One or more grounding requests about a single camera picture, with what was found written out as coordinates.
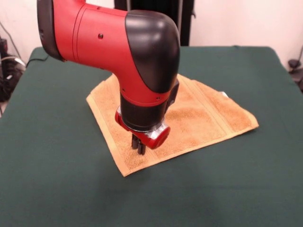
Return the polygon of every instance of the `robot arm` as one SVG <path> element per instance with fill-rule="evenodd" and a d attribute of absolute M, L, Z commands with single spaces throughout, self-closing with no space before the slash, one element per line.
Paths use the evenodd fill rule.
<path fill-rule="evenodd" d="M 37 0 L 37 13 L 45 51 L 61 61 L 114 73 L 120 85 L 116 121 L 139 143 L 160 146 L 169 133 L 164 115 L 178 90 L 180 41 L 173 20 L 157 12 L 108 9 L 85 0 Z M 158 141 L 151 143 L 156 130 Z"/>

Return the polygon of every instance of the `orange towel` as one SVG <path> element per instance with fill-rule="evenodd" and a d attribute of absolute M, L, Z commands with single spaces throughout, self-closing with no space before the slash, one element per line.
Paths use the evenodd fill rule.
<path fill-rule="evenodd" d="M 187 152 L 230 139 L 258 127 L 256 118 L 221 92 L 178 75 L 176 101 L 166 113 L 171 127 L 166 141 L 144 156 L 131 148 L 132 134 L 115 122 L 120 105 L 115 75 L 102 81 L 87 97 L 111 155 L 123 176 Z"/>

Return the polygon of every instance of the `white wall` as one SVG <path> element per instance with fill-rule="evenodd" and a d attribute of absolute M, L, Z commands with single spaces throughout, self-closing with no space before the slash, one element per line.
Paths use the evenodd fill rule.
<path fill-rule="evenodd" d="M 303 0 L 196 0 L 190 45 L 270 46 L 287 67 L 303 45 Z"/>
<path fill-rule="evenodd" d="M 112 8 L 114 0 L 87 0 Z M 195 0 L 190 45 L 270 46 L 287 67 L 303 44 L 303 0 Z M 41 46 L 36 0 L 0 0 L 0 21 L 27 61 Z M 7 37 L 0 28 L 0 34 Z"/>

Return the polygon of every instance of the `table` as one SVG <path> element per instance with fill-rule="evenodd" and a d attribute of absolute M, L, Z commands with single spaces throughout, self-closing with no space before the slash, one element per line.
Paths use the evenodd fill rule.
<path fill-rule="evenodd" d="M 260 127 L 123 178 L 86 103 L 110 73 L 42 48 L 0 119 L 0 226 L 303 225 L 303 97 L 267 47 L 182 47 Z"/>

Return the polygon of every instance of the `black joint cover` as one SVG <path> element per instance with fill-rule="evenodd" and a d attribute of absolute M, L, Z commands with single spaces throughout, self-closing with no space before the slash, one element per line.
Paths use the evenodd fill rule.
<path fill-rule="evenodd" d="M 127 13 L 125 27 L 134 63 L 146 86 L 156 93 L 170 91 L 180 58 L 175 22 L 159 12 L 132 10 Z"/>
<path fill-rule="evenodd" d="M 55 38 L 53 0 L 37 0 L 37 15 L 40 40 L 44 50 L 51 57 L 63 61 Z"/>

